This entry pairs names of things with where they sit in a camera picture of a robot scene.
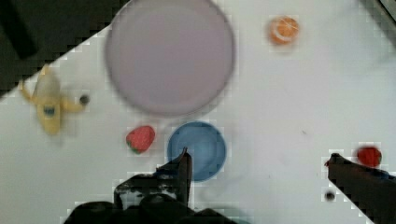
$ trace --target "white table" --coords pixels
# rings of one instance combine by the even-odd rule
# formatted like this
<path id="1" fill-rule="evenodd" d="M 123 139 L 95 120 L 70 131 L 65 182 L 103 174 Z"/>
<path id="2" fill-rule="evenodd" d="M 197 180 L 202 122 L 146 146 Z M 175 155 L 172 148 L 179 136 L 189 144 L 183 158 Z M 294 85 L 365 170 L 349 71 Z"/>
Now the white table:
<path id="1" fill-rule="evenodd" d="M 0 101 L 0 223 L 63 223 L 83 202 L 112 202 L 122 180 L 167 161 L 170 134 L 194 119 L 220 128 L 229 153 L 216 178 L 191 187 L 192 208 L 259 224 L 371 223 L 343 194 L 323 200 L 335 190 L 323 163 L 333 150 L 348 157 L 359 142 L 375 142 L 381 168 L 396 170 L 389 163 L 396 159 L 394 47 L 358 0 L 217 4 L 231 20 L 237 60 L 212 110 L 157 119 L 128 106 L 107 77 L 107 30 L 52 65 L 66 92 L 92 98 L 87 111 L 65 117 L 59 136 L 42 132 L 18 91 Z M 272 46 L 262 28 L 284 14 L 297 15 L 302 27 L 293 49 Z M 140 124 L 153 125 L 158 137 L 135 155 L 124 137 Z"/>

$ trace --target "banana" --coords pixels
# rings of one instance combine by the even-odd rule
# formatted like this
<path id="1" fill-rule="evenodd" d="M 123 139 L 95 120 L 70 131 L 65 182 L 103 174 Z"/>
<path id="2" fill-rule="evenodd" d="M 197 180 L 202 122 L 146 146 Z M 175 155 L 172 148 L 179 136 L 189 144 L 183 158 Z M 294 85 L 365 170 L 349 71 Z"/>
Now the banana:
<path id="1" fill-rule="evenodd" d="M 23 81 L 20 81 L 19 90 L 27 102 L 35 105 L 38 120 L 50 135 L 61 130 L 63 112 L 80 112 L 85 108 L 85 105 L 76 104 L 61 95 L 59 79 L 51 73 L 47 64 L 40 71 L 33 94 L 26 90 Z"/>

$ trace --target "large pink plate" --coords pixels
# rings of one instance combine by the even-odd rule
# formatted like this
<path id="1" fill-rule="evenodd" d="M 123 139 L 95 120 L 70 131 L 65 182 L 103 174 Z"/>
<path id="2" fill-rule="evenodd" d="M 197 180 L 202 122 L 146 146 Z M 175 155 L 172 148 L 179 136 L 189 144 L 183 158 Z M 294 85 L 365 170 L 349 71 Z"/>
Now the large pink plate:
<path id="1" fill-rule="evenodd" d="M 189 114 L 212 101 L 233 72 L 233 32 L 206 0 L 138 0 L 116 16 L 106 65 L 126 100 L 153 114 Z"/>

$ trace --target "plate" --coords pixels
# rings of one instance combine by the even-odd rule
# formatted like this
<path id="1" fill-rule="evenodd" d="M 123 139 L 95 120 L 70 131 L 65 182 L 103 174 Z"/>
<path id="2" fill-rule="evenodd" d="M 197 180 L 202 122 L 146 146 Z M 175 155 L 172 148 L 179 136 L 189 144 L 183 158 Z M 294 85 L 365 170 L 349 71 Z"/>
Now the plate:
<path id="1" fill-rule="evenodd" d="M 195 121 L 179 127 L 169 139 L 168 160 L 176 158 L 187 147 L 192 158 L 192 180 L 205 181 L 219 172 L 226 159 L 227 147 L 218 129 L 209 123 Z"/>
<path id="2" fill-rule="evenodd" d="M 116 89 L 151 114 L 190 114 L 216 98 L 233 72 L 233 32 L 207 0 L 140 0 L 116 16 L 106 66 Z"/>

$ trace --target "blue bowl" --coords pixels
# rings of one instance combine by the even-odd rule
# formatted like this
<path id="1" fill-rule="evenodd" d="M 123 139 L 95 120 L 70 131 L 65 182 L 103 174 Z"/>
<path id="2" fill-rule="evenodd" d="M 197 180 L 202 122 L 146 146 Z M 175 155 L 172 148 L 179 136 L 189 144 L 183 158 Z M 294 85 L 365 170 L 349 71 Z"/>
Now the blue bowl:
<path id="1" fill-rule="evenodd" d="M 192 158 L 192 180 L 205 181 L 216 175 L 224 165 L 226 145 L 218 129 L 201 121 L 179 127 L 169 139 L 168 160 L 176 158 L 187 147 Z"/>

